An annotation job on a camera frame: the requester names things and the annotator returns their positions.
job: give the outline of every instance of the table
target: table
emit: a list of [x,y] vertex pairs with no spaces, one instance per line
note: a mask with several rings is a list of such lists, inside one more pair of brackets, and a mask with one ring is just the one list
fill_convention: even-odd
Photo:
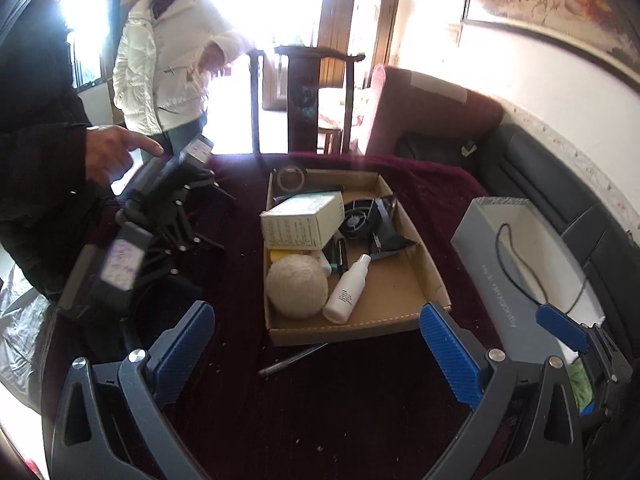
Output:
[[[395,157],[223,155],[212,168],[236,207],[222,232],[225,261],[211,269],[205,299],[216,332],[168,416],[212,478],[421,478],[468,415],[456,402],[418,331],[329,345],[268,379],[257,371],[295,349],[270,345],[262,310],[262,235],[269,170],[377,171],[412,218],[438,266],[452,315],[480,341],[500,341],[449,240],[470,200],[486,192],[459,168]],[[73,358],[75,329],[56,327],[43,385],[43,431],[50,447],[56,395]]]

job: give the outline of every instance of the blue gripper pad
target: blue gripper pad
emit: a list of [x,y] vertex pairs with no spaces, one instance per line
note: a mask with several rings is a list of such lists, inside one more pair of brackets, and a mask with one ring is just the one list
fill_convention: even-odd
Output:
[[149,349],[146,382],[160,408],[178,399],[213,335],[215,323],[210,304],[196,301],[178,324],[162,332]]
[[584,353],[589,349],[584,329],[553,305],[540,305],[536,310],[536,322],[574,352]]
[[474,410],[482,399],[480,370],[430,303],[420,312],[420,332],[458,402]]

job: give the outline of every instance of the framed painting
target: framed painting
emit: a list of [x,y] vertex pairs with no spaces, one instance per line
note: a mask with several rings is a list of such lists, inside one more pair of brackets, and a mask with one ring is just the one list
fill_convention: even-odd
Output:
[[640,91],[640,54],[605,0],[466,0],[463,21],[564,46]]

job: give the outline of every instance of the hand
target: hand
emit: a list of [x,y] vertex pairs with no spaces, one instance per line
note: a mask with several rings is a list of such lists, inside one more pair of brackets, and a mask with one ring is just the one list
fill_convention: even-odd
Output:
[[205,48],[198,62],[198,73],[207,70],[208,72],[216,72],[225,65],[225,53],[213,41]]
[[94,126],[86,130],[84,171],[87,180],[103,187],[120,180],[133,166],[129,152],[141,148],[154,156],[162,155],[162,146],[150,137],[119,126]]

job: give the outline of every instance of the black cable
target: black cable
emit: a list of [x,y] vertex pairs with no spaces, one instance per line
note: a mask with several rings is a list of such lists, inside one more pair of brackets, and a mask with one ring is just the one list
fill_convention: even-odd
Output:
[[[511,248],[511,251],[513,252],[514,256],[519,260],[519,262],[525,266],[525,268],[531,273],[533,278],[536,280],[536,283],[540,287],[540,290],[542,290],[542,294],[545,297],[545,303],[548,303],[548,296],[546,294],[545,287],[542,286],[542,282],[540,282],[538,275],[534,272],[534,270],[530,267],[530,265],[520,257],[520,255],[516,252],[516,249],[513,247],[513,234],[511,232],[511,225],[507,224],[506,222],[500,226],[500,228],[498,229],[498,232],[495,235],[495,255],[498,258],[498,264],[500,265],[500,269],[502,270],[504,275],[507,277],[507,279],[511,282],[511,285],[517,288],[528,300],[531,300],[537,306],[542,305],[542,303],[540,303],[538,300],[532,297],[532,295],[530,295],[526,290],[524,290],[520,285],[518,285],[515,282],[515,280],[511,277],[511,275],[507,272],[507,269],[504,267],[504,263],[502,262],[502,257],[500,256],[500,234],[502,233],[502,230],[504,228],[507,229],[507,234],[509,235],[509,246]],[[587,286],[587,280],[588,278],[585,276],[584,281],[582,282],[582,286],[580,287],[580,292],[578,292],[578,296],[575,298],[574,302],[569,307],[569,310],[567,310],[564,314],[568,315],[574,309],[578,301],[580,301],[580,298],[582,297],[582,293],[584,292],[584,289]]]
[[575,298],[575,301],[572,303],[572,305],[569,307],[569,310],[567,310],[565,312],[565,314],[568,316],[569,313],[574,309],[574,306],[576,306],[578,304],[578,301],[580,300],[580,297],[582,296],[582,293],[584,292],[584,289],[587,286],[587,276],[584,277],[584,280],[582,281],[582,286],[580,287],[580,292],[578,292],[578,297]]

